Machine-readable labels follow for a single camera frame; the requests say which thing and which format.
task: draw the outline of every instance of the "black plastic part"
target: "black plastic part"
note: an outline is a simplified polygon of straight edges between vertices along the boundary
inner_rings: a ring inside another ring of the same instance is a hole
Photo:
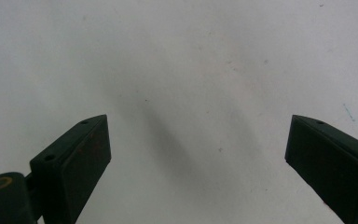
[[[34,224],[25,178],[20,173],[0,175],[0,224]]]
[[[79,122],[33,158],[45,223],[75,223],[110,160],[106,115]]]
[[[358,223],[358,140],[293,116],[285,158],[344,223]]]

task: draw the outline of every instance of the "gray surface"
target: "gray surface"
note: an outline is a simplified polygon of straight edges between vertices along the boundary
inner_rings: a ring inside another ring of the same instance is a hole
[[[283,156],[358,138],[358,1],[0,1],[0,173],[103,113],[78,223],[341,223]]]

